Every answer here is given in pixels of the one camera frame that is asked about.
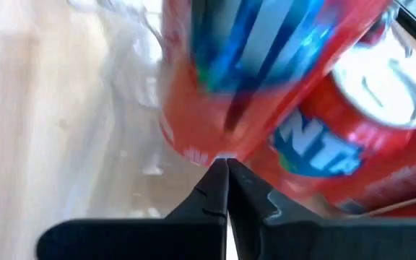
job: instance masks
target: blurred background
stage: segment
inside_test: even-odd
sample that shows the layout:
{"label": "blurred background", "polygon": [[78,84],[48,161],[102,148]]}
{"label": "blurred background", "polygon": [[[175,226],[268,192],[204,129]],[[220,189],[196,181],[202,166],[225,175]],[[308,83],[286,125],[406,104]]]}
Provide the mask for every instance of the blurred background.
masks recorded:
{"label": "blurred background", "polygon": [[[122,1],[136,10],[123,15],[89,0],[0,0],[0,259],[34,259],[38,236],[71,218],[164,217],[203,176],[158,123],[171,72],[155,65],[163,1]],[[416,16],[416,0],[403,5]],[[416,79],[416,40],[396,26]],[[385,44],[404,55],[391,32]]]}

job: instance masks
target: can top rim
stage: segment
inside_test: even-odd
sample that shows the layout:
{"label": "can top rim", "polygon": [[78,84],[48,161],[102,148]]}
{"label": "can top rim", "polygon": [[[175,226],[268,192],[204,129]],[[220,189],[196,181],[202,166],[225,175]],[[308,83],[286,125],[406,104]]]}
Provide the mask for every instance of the can top rim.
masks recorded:
{"label": "can top rim", "polygon": [[[358,49],[356,51],[373,58],[369,50]],[[359,60],[355,57],[360,58],[360,55],[342,58],[346,60],[337,62],[331,73],[339,91],[364,116],[383,126],[416,129],[416,82],[393,60],[388,59],[386,63],[381,62],[373,68],[373,62],[367,63],[373,59]],[[372,86],[371,89],[370,84],[378,85],[379,88]]]}

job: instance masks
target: red soda can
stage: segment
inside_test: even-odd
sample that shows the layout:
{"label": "red soda can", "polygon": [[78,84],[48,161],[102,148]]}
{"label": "red soda can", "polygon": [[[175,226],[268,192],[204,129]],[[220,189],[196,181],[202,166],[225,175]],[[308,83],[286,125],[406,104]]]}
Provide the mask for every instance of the red soda can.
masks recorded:
{"label": "red soda can", "polygon": [[162,7],[163,55],[171,64],[184,48],[190,25],[191,0],[164,0]]}
{"label": "red soda can", "polygon": [[325,183],[318,192],[330,204],[356,215],[416,198],[416,131],[402,151],[371,160],[357,174]]}
{"label": "red soda can", "polygon": [[[239,4],[246,1],[205,0],[197,1],[197,6],[203,6],[207,2],[211,2],[215,7],[220,2]],[[233,102],[231,94],[213,95],[203,91],[206,85],[203,81],[199,81],[200,74],[198,74],[194,57],[184,52],[186,55],[181,56],[177,60],[177,66],[174,66],[175,71],[172,73],[172,80],[162,105],[160,125],[168,144],[193,163],[206,167],[210,166],[217,157],[235,157],[240,161],[247,160],[281,121],[316,86],[316,83],[324,77],[325,73],[329,71],[329,67],[333,66],[335,57],[341,55],[343,51],[360,39],[368,26],[387,8],[390,1],[353,0],[349,3],[332,0],[325,2],[330,7],[344,7],[340,9],[340,15],[338,15],[341,22],[335,28],[330,41],[323,47],[323,52],[315,63],[314,69],[306,73],[303,80],[294,84],[292,88],[290,88],[291,86],[278,87],[275,91],[258,91],[254,95],[247,94],[247,98],[238,99],[244,99],[246,102],[244,100]],[[191,8],[195,8],[196,2],[191,3]],[[256,4],[247,4],[247,6],[253,9],[257,8]],[[231,13],[235,15],[235,8],[229,9],[229,16]],[[195,19],[196,17],[196,15],[192,17],[193,25],[199,22]],[[267,27],[267,21],[269,21],[267,17],[261,21],[265,21],[262,24]],[[228,33],[227,35],[222,33],[224,36],[229,36],[230,32],[233,32],[227,27],[224,29]]]}
{"label": "red soda can", "polygon": [[363,48],[345,53],[253,156],[253,171],[293,197],[403,149],[416,129],[416,84],[371,58]]}

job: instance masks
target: blue stripe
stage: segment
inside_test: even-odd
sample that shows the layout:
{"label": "blue stripe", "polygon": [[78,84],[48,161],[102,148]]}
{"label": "blue stripe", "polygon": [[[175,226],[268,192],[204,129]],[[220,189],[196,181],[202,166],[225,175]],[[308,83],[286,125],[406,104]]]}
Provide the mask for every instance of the blue stripe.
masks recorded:
{"label": "blue stripe", "polygon": [[308,44],[302,45],[298,49],[280,74],[267,77],[264,82],[276,84],[284,82],[284,80],[295,81],[307,75],[319,60],[323,48],[333,35],[333,26],[320,25],[307,32],[308,37],[305,41]]}
{"label": "blue stripe", "polygon": [[261,4],[262,0],[242,0],[226,47],[221,50],[208,71],[209,81],[207,84],[213,88],[212,91],[222,87],[220,86],[222,79],[233,72],[235,65],[240,60],[258,17]]}
{"label": "blue stripe", "polygon": [[282,23],[282,26],[280,27],[279,32],[277,33],[277,36],[274,39],[271,48],[269,49],[264,63],[259,70],[257,77],[260,82],[269,73],[269,70],[272,68],[272,65],[277,59],[280,51],[283,49],[286,42],[290,39],[290,36],[293,34],[293,32],[295,32],[297,29],[298,25],[302,21],[302,18],[308,11],[309,6],[309,0],[293,2],[293,5],[290,7],[290,11],[285,17],[284,22]]}

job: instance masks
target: can label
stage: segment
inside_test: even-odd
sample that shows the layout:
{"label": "can label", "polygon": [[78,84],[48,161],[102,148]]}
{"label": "can label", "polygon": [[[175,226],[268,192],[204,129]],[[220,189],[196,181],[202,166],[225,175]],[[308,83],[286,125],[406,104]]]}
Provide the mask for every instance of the can label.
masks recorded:
{"label": "can label", "polygon": [[416,164],[405,166],[368,184],[359,196],[345,199],[336,206],[344,212],[362,214],[378,205],[389,205],[416,194]]}
{"label": "can label", "polygon": [[323,12],[324,5],[324,0],[194,1],[191,54],[199,80],[209,92],[298,82],[315,67],[338,23],[336,6]]}
{"label": "can label", "polygon": [[362,147],[346,142],[329,127],[298,109],[275,131],[273,144],[279,151],[280,165],[303,176],[350,176],[362,164]]}

